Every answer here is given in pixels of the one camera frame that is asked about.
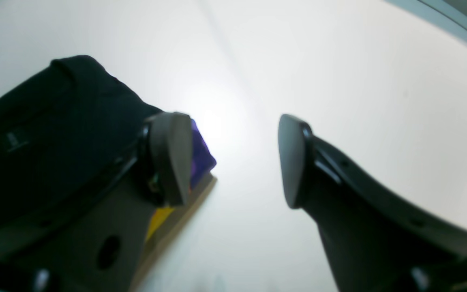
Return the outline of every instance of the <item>black fabric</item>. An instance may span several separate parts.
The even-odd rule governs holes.
[[[0,225],[79,189],[161,112],[95,59],[54,60],[0,98]]]

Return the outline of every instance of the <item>white surface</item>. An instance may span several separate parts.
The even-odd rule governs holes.
[[[191,114],[218,161],[139,292],[336,290],[315,224],[284,201],[284,112],[467,228],[467,43],[389,2],[0,0],[0,96],[77,54]]]

